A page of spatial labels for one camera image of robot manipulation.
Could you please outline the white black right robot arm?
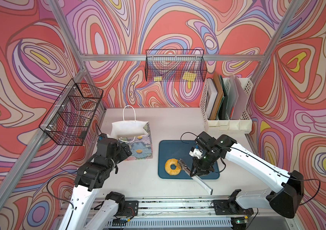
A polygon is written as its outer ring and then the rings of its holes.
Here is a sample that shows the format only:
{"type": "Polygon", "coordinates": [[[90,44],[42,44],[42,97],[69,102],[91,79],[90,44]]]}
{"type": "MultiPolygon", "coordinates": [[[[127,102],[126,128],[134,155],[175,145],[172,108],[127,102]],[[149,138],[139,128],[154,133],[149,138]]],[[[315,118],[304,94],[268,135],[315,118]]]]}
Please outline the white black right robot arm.
{"type": "Polygon", "coordinates": [[[243,191],[236,189],[228,199],[231,212],[239,209],[272,209],[285,218],[294,218],[304,196],[304,176],[270,164],[248,151],[228,135],[211,137],[203,131],[195,139],[189,154],[193,158],[190,177],[214,171],[214,163],[226,159],[237,164],[267,185],[267,189],[243,191]]]}

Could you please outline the floral paper gift bag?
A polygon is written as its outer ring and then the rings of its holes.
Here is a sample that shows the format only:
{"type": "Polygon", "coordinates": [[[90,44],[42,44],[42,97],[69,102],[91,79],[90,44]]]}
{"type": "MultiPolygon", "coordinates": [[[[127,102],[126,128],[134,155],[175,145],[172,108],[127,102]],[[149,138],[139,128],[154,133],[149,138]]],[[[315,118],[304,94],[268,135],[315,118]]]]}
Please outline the floral paper gift bag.
{"type": "Polygon", "coordinates": [[[132,154],[127,158],[128,161],[151,159],[153,152],[149,122],[137,120],[135,110],[133,119],[126,119],[125,110],[129,107],[132,108],[131,105],[123,108],[121,121],[112,123],[110,137],[129,146],[132,154]]]}

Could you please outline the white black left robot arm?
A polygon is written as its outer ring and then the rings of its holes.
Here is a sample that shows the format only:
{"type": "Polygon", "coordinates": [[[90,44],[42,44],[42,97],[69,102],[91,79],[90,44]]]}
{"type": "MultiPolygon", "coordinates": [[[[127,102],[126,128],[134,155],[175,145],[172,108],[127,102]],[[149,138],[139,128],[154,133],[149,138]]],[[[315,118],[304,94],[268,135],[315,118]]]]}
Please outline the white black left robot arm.
{"type": "Polygon", "coordinates": [[[97,142],[96,153],[78,170],[74,188],[60,230],[102,230],[108,222],[122,214],[125,196],[110,192],[98,212],[87,222],[94,200],[111,172],[118,173],[118,164],[132,155],[130,147],[116,139],[103,137],[97,142]]]}

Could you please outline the metal serving tongs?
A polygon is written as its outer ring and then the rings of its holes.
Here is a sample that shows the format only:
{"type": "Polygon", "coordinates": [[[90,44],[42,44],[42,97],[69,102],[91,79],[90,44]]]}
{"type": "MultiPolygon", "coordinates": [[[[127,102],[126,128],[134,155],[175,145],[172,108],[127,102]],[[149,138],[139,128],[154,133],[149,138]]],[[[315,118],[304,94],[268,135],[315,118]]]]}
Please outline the metal serving tongs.
{"type": "MultiPolygon", "coordinates": [[[[185,162],[182,159],[178,160],[179,166],[182,168],[182,170],[190,176],[190,169],[188,166],[185,164],[185,162]]],[[[193,179],[196,183],[198,183],[209,195],[213,194],[213,189],[206,184],[199,176],[190,176],[191,179],[193,179]]]]}

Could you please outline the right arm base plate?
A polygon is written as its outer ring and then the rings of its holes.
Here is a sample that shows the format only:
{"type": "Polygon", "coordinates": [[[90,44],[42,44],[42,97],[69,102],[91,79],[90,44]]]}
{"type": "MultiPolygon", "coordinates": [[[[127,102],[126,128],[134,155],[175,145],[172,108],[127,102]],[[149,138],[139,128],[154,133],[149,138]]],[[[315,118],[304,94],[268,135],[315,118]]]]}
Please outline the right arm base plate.
{"type": "Polygon", "coordinates": [[[243,209],[237,202],[236,197],[241,192],[241,189],[236,189],[228,199],[213,200],[211,207],[214,208],[216,215],[246,215],[251,216],[254,214],[252,208],[243,209]]]}

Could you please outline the glazed ring donut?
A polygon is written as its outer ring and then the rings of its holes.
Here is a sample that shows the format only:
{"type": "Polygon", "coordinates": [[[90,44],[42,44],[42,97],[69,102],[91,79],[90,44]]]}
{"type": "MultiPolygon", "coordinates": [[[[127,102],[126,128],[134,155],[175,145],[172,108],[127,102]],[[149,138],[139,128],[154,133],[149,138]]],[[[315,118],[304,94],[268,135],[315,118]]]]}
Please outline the glazed ring donut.
{"type": "Polygon", "coordinates": [[[167,172],[167,174],[171,175],[171,176],[178,175],[182,170],[181,166],[179,165],[178,160],[175,158],[168,159],[165,163],[164,168],[165,168],[165,171],[167,172]]]}

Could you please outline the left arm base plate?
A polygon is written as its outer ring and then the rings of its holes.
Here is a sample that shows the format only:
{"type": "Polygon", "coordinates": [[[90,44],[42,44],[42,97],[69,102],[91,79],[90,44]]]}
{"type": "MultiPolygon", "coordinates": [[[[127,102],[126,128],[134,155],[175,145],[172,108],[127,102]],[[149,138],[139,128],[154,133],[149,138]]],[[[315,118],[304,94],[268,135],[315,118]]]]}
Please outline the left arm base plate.
{"type": "Polygon", "coordinates": [[[139,202],[137,200],[126,200],[125,195],[118,192],[110,192],[105,200],[113,200],[118,205],[117,216],[134,217],[138,214],[139,202]]]}

